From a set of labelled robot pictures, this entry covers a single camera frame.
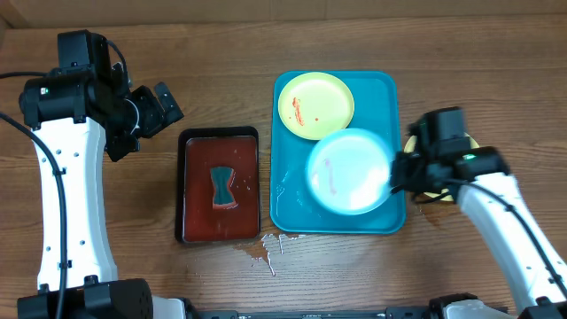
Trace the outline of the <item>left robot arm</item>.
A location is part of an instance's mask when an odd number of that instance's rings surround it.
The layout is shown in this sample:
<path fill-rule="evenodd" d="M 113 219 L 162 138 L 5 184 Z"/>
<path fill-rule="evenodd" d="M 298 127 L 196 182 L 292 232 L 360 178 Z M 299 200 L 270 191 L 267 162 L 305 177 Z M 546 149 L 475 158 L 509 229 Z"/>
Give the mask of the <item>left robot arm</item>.
<path fill-rule="evenodd" d="M 58 66 L 20 96 L 39 160 L 43 255 L 38 292 L 18 300 L 21 318 L 189 318 L 187 301 L 120 279 L 106 231 L 104 158 L 118 161 L 180 120 L 168 87 L 129 87 L 116 45 L 87 30 L 58 36 Z"/>

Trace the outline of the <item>green orange sponge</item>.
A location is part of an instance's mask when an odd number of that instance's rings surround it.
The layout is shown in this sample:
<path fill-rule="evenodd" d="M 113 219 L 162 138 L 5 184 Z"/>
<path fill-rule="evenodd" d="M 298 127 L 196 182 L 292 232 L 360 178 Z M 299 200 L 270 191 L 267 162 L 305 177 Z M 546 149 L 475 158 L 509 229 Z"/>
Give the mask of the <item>green orange sponge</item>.
<path fill-rule="evenodd" d="M 213 209 L 231 209 L 237 206 L 236 199 L 231 191 L 235 178 L 232 167 L 213 167 L 210 176 L 213 185 Z"/>

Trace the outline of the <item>light blue plate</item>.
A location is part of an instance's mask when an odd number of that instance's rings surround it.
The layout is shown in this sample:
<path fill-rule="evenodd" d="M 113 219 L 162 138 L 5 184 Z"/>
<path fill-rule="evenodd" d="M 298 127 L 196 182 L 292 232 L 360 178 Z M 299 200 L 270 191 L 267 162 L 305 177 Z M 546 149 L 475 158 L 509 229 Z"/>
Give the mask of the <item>light blue plate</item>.
<path fill-rule="evenodd" d="M 342 129 L 310 152 L 307 188 L 318 204 L 334 214 L 365 214 L 391 196 L 392 163 L 392 147 L 381 136 L 362 128 Z"/>

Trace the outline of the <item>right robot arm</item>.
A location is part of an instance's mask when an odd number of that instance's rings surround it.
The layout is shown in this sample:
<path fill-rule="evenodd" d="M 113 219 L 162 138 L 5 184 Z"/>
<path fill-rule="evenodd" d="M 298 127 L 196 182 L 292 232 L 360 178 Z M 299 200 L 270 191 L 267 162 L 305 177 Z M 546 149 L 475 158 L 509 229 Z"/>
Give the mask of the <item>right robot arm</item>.
<path fill-rule="evenodd" d="M 398 152 L 392 190 L 431 202 L 451 197 L 499 265 L 521 318 L 566 316 L 566 263 L 524 202 L 509 165 L 492 146 L 474 148 L 460 107 L 425 113 L 408 127 L 412 152 Z"/>

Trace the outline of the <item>yellow-green plate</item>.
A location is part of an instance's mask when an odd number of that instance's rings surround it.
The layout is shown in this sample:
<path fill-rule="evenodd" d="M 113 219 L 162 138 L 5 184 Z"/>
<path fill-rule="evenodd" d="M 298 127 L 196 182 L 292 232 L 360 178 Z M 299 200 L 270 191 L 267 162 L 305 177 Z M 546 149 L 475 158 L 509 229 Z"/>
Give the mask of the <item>yellow-green plate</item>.
<path fill-rule="evenodd" d="M 471 148 L 473 148 L 473 149 L 479 148 L 478 142 L 473 137 L 471 137 L 469 134 L 465 134 L 465 136 L 467 136 L 470 139 L 470 147 Z M 403 151 L 405 153 L 411 153 L 416 147 L 416 141 L 417 141 L 417 137 L 411 136 L 407 140 L 406 144 L 404 145 Z M 425 192 L 423 195 L 427 199 L 439 198 L 440 201 L 445 201 L 445 202 L 453 202 L 454 201 L 453 197 L 449 194 L 448 189 L 444 189 L 441 193 Z"/>
<path fill-rule="evenodd" d="M 276 108 L 284 126 L 307 140 L 321 140 L 346 128 L 354 109 L 353 94 L 347 85 L 323 72 L 292 78 L 279 93 Z"/>

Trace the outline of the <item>black wash basin tray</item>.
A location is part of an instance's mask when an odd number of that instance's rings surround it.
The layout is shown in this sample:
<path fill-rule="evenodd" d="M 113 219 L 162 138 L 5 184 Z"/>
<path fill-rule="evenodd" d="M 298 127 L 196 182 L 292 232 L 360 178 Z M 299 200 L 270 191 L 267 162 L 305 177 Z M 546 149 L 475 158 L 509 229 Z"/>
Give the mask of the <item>black wash basin tray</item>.
<path fill-rule="evenodd" d="M 237 206 L 213 209 L 210 169 L 235 170 Z M 256 128 L 190 128 L 178 138 L 175 239 L 183 244 L 245 240 L 260 234 L 259 135 Z"/>

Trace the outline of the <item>teal plastic tray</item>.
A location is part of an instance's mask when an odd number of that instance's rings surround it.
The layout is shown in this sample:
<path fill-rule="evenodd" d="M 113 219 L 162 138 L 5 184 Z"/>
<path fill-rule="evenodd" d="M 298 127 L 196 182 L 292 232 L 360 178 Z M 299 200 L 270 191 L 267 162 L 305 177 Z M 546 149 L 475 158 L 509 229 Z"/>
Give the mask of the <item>teal plastic tray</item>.
<path fill-rule="evenodd" d="M 393 78 L 379 71 L 332 71 L 353 93 L 351 126 L 382 137 L 392 151 L 401 150 L 397 89 Z M 273 111 L 270 204 L 273 223 L 292 233 L 388 235 L 406 220 L 405 194 L 400 191 L 381 206 L 358 216 L 334 214 L 317 203 L 307 187 L 306 163 L 315 146 L 294 135 Z"/>

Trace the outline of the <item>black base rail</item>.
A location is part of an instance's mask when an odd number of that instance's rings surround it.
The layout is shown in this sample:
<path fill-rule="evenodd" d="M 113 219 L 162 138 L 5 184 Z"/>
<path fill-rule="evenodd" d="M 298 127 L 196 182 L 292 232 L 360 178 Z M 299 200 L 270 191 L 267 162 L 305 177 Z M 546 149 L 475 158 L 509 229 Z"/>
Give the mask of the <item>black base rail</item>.
<path fill-rule="evenodd" d="M 375 311 L 332 312 L 237 312 L 236 310 L 189 311 L 188 319 L 433 319 L 441 318 L 428 307 L 388 307 Z"/>

